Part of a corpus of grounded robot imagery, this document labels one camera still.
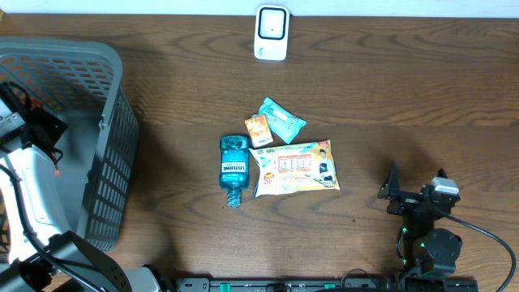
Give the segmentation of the grey plastic shopping basket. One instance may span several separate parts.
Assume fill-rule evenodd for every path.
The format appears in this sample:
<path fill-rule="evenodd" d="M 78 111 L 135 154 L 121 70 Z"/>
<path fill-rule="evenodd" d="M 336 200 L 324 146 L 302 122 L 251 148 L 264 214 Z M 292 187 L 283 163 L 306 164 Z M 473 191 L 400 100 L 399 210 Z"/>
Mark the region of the grey plastic shopping basket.
<path fill-rule="evenodd" d="M 56 187 L 71 230 L 102 251 L 118 242 L 139 140 L 122 73 L 101 43 L 1 39 L 1 83 L 22 86 L 67 125 Z"/>

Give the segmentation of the large yellow white snack bag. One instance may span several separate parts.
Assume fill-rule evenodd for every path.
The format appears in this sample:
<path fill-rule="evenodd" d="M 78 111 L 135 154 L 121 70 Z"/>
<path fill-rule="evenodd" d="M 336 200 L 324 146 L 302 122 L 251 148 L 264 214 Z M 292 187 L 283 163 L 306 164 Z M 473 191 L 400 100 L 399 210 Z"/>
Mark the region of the large yellow white snack bag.
<path fill-rule="evenodd" d="M 249 152 L 259 167 L 255 197 L 340 188 L 330 140 Z"/>

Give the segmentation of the mint green wipes pack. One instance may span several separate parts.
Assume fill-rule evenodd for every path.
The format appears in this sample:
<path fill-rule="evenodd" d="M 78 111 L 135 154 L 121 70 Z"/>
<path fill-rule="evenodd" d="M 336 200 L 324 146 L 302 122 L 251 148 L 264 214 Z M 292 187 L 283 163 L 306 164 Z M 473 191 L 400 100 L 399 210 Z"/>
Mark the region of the mint green wipes pack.
<path fill-rule="evenodd" d="M 264 116 L 269 129 L 279 136 L 286 144 L 290 144 L 307 122 L 290 113 L 272 98 L 266 97 L 255 117 Z"/>

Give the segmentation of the small orange snack pack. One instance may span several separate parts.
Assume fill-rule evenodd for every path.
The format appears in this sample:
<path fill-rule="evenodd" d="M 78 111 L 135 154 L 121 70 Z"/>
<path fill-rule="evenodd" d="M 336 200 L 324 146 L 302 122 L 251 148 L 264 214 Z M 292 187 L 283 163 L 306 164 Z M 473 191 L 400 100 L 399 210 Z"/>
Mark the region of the small orange snack pack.
<path fill-rule="evenodd" d="M 245 125 L 254 148 L 261 148 L 273 142 L 268 120 L 264 115 L 256 115 L 247 119 Z"/>

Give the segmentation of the teal mouthwash bottle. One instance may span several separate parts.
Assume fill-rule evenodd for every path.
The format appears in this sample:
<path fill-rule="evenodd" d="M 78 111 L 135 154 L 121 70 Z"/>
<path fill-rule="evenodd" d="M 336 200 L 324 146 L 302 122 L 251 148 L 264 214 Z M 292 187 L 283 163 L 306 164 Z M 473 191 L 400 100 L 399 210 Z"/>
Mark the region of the teal mouthwash bottle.
<path fill-rule="evenodd" d="M 245 135 L 226 135 L 220 139 L 221 172 L 219 184 L 227 191 L 227 205 L 238 208 L 242 191 L 249 187 L 250 139 Z"/>

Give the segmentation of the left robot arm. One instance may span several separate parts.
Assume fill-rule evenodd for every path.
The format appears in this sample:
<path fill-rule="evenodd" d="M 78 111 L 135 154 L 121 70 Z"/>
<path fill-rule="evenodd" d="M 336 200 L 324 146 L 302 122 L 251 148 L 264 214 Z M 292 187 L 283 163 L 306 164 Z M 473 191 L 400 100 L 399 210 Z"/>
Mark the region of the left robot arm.
<path fill-rule="evenodd" d="M 57 143 L 67 125 L 32 103 L 16 83 L 1 85 L 1 191 L 10 224 L 10 267 L 3 291 L 41 291 L 52 275 L 70 280 L 61 291 L 163 291 L 154 271 L 122 268 L 71 230 L 56 180 Z"/>

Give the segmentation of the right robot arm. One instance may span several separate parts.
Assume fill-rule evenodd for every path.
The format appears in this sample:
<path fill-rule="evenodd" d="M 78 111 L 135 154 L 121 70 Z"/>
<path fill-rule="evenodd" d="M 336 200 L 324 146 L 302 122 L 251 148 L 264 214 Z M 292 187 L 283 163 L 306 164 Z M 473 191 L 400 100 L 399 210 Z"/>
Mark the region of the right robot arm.
<path fill-rule="evenodd" d="M 435 223 L 450 214 L 460 200 L 457 184 L 439 170 L 418 192 L 401 189 L 395 163 L 377 195 L 388 200 L 387 213 L 402 217 L 397 255 L 404 270 L 387 280 L 388 291 L 446 291 L 447 278 L 456 270 L 462 240 Z"/>

